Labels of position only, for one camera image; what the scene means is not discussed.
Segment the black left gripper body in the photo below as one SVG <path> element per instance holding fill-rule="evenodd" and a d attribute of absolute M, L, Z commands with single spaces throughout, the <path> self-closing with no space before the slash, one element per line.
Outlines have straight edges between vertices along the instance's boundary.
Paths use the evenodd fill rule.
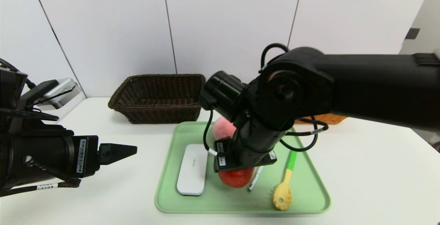
<path fill-rule="evenodd" d="M 99 170 L 98 136 L 44 136 L 24 141 L 24 156 L 71 178 L 86 178 Z"/>

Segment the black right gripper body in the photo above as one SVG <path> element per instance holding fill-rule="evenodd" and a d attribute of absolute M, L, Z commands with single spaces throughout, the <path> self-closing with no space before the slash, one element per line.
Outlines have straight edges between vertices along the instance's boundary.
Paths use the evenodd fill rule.
<path fill-rule="evenodd" d="M 274 164 L 276 156 L 270 152 L 277 143 L 277 131 L 270 130 L 253 119 L 241 128 L 226 119 L 218 119 L 213 126 L 214 148 L 218 156 L 214 159 L 214 171 L 224 172 Z"/>

